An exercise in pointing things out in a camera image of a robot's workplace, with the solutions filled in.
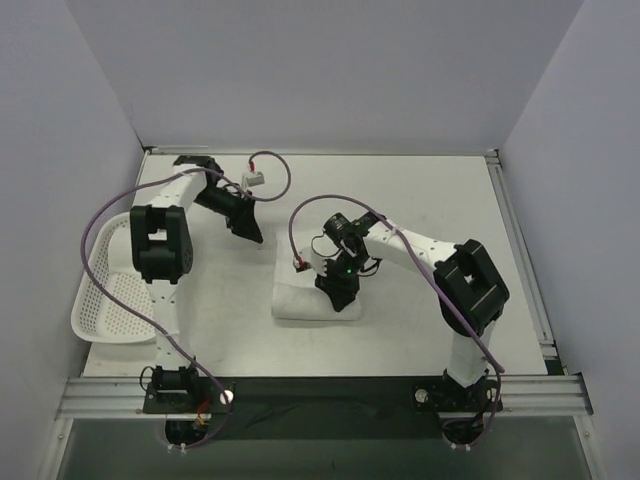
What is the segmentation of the white towel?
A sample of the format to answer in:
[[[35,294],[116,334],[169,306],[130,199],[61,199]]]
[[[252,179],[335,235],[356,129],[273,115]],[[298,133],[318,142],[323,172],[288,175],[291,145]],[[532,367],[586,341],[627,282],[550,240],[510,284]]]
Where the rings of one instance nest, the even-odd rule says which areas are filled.
[[[361,317],[359,299],[355,299],[341,311],[335,311],[329,297],[315,287],[314,270],[297,273],[293,267],[286,227],[276,233],[277,250],[271,300],[272,316],[292,321],[355,321]]]

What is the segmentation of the aluminium front rail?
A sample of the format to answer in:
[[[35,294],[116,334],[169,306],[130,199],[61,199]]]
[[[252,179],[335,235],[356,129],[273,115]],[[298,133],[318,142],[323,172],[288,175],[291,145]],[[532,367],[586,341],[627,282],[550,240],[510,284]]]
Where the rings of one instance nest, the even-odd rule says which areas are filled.
[[[574,417],[593,413],[580,375],[504,375],[504,416]],[[81,377],[67,381],[57,419],[134,419],[144,392],[133,377]]]

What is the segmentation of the white perforated plastic basket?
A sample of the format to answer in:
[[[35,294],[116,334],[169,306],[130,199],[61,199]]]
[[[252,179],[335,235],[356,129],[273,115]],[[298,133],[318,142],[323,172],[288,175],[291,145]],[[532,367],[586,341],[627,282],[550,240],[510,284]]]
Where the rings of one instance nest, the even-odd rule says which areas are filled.
[[[102,226],[87,260],[96,280],[82,276],[71,313],[71,327],[76,336],[102,344],[153,341],[155,330],[151,325],[113,303],[102,292],[106,290],[147,317],[152,315],[146,284],[131,259],[128,213],[118,214]]]

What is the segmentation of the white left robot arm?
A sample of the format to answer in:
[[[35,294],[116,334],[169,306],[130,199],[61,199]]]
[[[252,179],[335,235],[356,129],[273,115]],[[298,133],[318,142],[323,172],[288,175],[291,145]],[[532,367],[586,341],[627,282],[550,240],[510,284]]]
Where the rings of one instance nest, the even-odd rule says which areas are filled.
[[[192,205],[200,205],[222,215],[233,235],[261,244],[250,188],[263,184],[264,177],[249,161],[240,185],[232,192],[233,184],[218,185],[224,171],[209,156],[182,155],[173,167],[176,178],[149,203],[130,210],[129,227],[133,267],[146,283],[157,334],[149,396],[188,412],[207,400],[208,393],[195,360],[178,349],[183,278],[194,263],[187,212]]]

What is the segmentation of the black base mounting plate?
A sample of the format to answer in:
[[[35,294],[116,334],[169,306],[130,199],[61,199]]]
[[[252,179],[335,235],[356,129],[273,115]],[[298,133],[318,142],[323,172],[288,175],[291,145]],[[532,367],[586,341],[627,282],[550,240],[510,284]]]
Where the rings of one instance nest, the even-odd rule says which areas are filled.
[[[220,440],[407,440],[471,445],[502,411],[500,384],[427,377],[207,378],[152,381],[142,407],[173,444]]]

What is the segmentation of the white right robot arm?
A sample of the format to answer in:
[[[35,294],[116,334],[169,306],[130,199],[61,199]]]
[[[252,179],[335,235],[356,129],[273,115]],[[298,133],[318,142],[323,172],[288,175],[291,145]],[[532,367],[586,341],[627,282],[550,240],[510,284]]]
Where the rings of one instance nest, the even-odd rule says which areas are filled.
[[[463,410],[479,398],[478,382],[489,365],[502,373],[489,351],[496,321],[510,292],[486,248],[470,239],[463,243],[436,240],[392,221],[367,213],[350,221],[337,213],[323,226],[323,234],[337,253],[325,256],[309,246],[301,255],[316,272],[315,286],[336,311],[353,303],[367,262],[390,262],[422,275],[438,297],[445,323],[453,331],[451,355],[445,370],[450,378],[443,396],[452,408]]]

